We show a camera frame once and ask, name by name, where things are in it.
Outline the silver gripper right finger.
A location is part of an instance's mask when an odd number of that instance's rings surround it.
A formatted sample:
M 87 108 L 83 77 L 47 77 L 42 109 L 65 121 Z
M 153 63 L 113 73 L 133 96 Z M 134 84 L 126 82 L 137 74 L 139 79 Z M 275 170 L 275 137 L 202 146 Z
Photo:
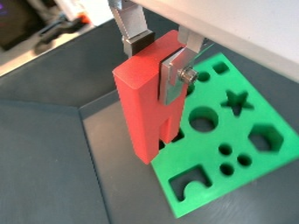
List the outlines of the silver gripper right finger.
M 179 97 L 183 85 L 191 85 L 198 78 L 193 65 L 202 51 L 205 37 L 181 26 L 178 40 L 185 47 L 177 50 L 161 65 L 159 101 L 165 105 L 170 105 Z

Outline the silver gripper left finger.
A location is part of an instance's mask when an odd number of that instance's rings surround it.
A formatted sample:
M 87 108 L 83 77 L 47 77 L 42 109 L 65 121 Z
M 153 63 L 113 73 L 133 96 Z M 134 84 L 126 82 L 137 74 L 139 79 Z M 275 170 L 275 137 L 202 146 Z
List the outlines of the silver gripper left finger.
M 126 55 L 133 57 L 155 42 L 155 33 L 147 27 L 143 7 L 131 0 L 109 0 L 109 6 L 123 35 Z

